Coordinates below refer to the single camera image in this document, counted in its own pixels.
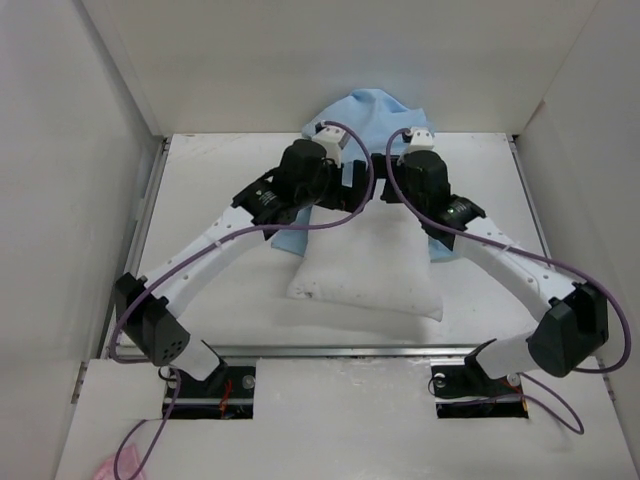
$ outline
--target white table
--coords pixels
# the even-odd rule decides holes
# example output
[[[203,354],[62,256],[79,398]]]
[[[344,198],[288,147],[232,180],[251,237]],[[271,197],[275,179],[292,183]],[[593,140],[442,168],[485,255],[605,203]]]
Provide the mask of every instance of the white table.
[[[140,271],[204,230],[296,137],[174,137]],[[484,207],[522,246],[541,250],[505,135],[440,134],[437,149],[449,165],[455,192]],[[299,262],[259,247],[202,292],[181,321],[214,344],[240,346],[467,344],[534,325],[524,307],[465,260],[433,265],[444,296],[441,324],[288,300],[284,292]],[[595,361],[587,364],[593,367]],[[260,360],[255,418],[170,421],[147,478],[636,478],[599,376],[554,379],[535,373],[582,416],[587,433],[577,437],[535,405],[528,421],[437,420],[426,390],[429,375],[428,359]],[[524,388],[540,394],[533,385]],[[92,361],[57,478],[90,478],[137,420],[158,418],[162,398],[163,384],[153,367]],[[134,437],[141,453],[157,423]]]

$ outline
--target white cloth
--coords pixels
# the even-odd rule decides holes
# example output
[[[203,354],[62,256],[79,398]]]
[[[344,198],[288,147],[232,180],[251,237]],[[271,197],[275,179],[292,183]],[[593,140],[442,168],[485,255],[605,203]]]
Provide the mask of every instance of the white cloth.
[[[442,297],[429,276],[427,234],[404,205],[386,204],[379,193],[376,188],[365,210],[346,225],[309,232],[304,260],[287,297],[440,321]],[[328,223],[345,215],[314,207],[310,223]]]

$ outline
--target white wall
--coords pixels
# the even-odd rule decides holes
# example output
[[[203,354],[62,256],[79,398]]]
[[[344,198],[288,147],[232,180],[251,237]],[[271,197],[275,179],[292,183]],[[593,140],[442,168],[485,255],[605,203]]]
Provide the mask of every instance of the white wall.
[[[298,131],[354,88],[519,133],[597,0],[84,0],[160,132]]]
[[[523,169],[555,257],[610,285],[635,348],[612,376],[616,408],[640,466],[640,2],[601,0],[518,140]],[[611,315],[606,363],[621,335]]]
[[[54,473],[156,148],[86,18],[73,0],[0,0],[3,479]]]

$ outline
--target metal edge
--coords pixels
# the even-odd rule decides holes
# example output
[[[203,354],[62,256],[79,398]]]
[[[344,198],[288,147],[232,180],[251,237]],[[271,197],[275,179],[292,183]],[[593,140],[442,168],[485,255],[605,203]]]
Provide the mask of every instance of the metal edge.
[[[381,358],[381,357],[464,357],[476,345],[212,345],[218,355],[228,358]],[[130,359],[144,358],[135,346],[118,347],[118,354]]]
[[[149,233],[149,225],[151,224],[151,217],[158,198],[158,191],[160,190],[160,183],[164,174],[164,167],[167,164],[167,158],[169,156],[169,148],[171,146],[171,138],[165,138],[162,145],[158,149],[156,154],[156,161],[154,162],[151,170],[151,177],[147,185],[147,189],[144,196],[137,204],[134,204],[132,210],[136,218],[136,228],[133,234],[133,239],[128,249],[127,260],[124,265],[124,269],[120,273],[133,272],[137,273],[140,267],[140,261],[142,259],[142,251],[147,241],[147,234]],[[107,309],[107,315],[104,322],[102,336],[100,337],[100,346],[98,351],[100,352],[99,358],[108,358],[108,339],[113,335],[113,331],[116,325],[115,304],[113,300],[109,303]]]
[[[518,148],[512,136],[509,136],[508,139],[509,139],[509,149],[511,150],[511,156],[513,157],[513,161],[516,165],[516,171],[518,172],[518,177],[520,177],[520,183],[522,184],[522,188],[524,190],[524,196],[527,200],[527,205],[529,205],[529,211],[531,212],[531,217],[533,218],[533,224],[536,228],[538,239],[540,240],[540,245],[542,246],[542,252],[544,253],[545,257],[550,257],[551,255],[549,253],[549,245],[547,244],[547,239],[545,238],[544,231],[542,230],[540,217],[538,216],[536,206],[533,203],[533,198],[531,197],[531,190],[529,189],[529,185],[527,184],[527,179],[524,178],[524,175],[522,173],[522,164],[520,162],[520,156],[518,155]]]

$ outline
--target robotic arm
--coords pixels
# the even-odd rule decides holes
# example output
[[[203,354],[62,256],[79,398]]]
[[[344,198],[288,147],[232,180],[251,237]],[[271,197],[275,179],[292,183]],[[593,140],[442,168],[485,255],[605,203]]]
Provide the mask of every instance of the robotic arm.
[[[342,186],[340,152],[346,140],[343,130],[322,126],[311,140],[296,140],[284,151],[277,168],[236,195],[222,216],[182,252],[146,276],[136,279],[125,274],[116,282],[116,312],[120,316],[142,294],[146,282],[152,284],[202,248],[218,246],[154,290],[125,325],[125,333],[154,365],[174,365],[211,389],[219,385],[226,364],[177,319],[205,285],[237,257],[268,240],[277,227],[220,243],[224,236],[258,225],[291,224],[298,211],[310,205],[355,211],[366,195],[367,167],[365,162],[354,162],[353,186]],[[392,159],[392,172],[402,193],[420,213],[458,232],[513,244],[480,207],[451,194],[446,164],[433,151],[433,138],[427,129],[412,129],[405,141],[405,153]],[[388,180],[384,156],[373,155],[372,160],[375,178]],[[389,181],[382,200],[400,202]],[[537,368],[562,377],[607,341],[606,299],[593,286],[574,283],[508,249],[500,250],[426,224],[423,229],[483,268],[539,322],[532,332],[490,340],[469,354],[463,383],[480,386],[481,390],[491,379]]]

